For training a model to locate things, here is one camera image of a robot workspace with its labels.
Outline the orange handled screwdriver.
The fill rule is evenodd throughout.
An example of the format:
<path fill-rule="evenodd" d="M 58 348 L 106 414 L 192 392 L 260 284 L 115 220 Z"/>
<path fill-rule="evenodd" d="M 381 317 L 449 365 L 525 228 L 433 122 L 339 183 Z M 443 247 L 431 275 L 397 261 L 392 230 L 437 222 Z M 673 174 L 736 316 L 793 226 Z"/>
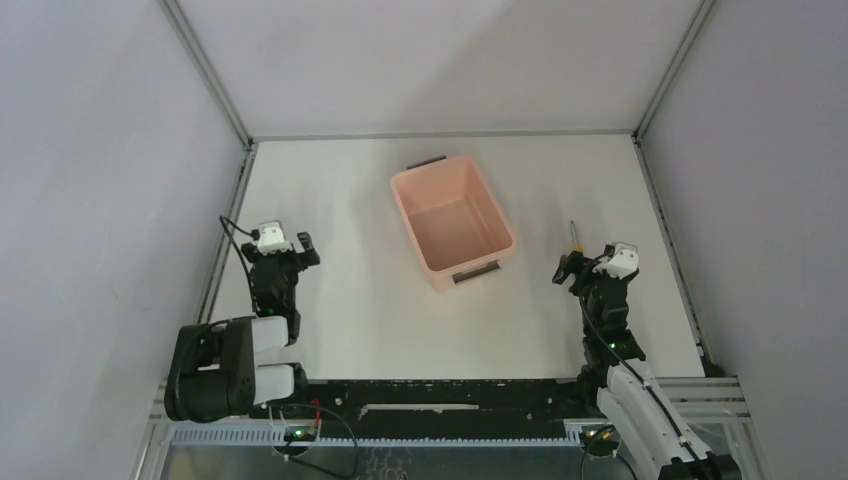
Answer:
<path fill-rule="evenodd" d="M 570 231 L 570 235 L 571 235 L 571 239 L 572 239 L 572 243 L 573 243 L 573 252 L 583 253 L 584 249 L 583 249 L 583 246 L 582 246 L 578 227 L 577 227 L 576 222 L 574 220 L 571 220 L 569 222 L 569 231 Z"/>

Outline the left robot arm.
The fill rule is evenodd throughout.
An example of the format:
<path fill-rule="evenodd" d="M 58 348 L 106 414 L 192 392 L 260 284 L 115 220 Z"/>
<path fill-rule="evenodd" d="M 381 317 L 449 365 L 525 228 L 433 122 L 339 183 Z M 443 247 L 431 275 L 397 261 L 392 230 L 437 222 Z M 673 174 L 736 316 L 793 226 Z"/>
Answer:
<path fill-rule="evenodd" d="M 296 306 L 300 274 L 320 263 L 307 232 L 298 248 L 277 227 L 255 230 L 239 247 L 252 314 L 179 330 L 164 392 L 173 421 L 212 423 L 247 415 L 271 400 L 290 417 L 311 407 L 311 388 L 296 380 L 293 364 L 261 367 L 259 353 L 289 347 L 299 338 Z"/>

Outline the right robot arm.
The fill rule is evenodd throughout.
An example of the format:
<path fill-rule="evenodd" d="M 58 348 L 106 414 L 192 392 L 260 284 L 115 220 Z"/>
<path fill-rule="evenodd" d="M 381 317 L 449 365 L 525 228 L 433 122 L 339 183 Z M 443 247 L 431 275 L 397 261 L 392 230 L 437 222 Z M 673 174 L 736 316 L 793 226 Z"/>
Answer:
<path fill-rule="evenodd" d="M 630 283 L 639 273 L 636 248 L 608 244 L 590 257 L 576 248 L 561 256 L 552 277 L 581 314 L 586 360 L 575 382 L 579 406 L 604 416 L 627 446 L 642 479 L 739 479 L 729 454 L 717 454 L 689 426 L 662 391 L 628 325 Z"/>

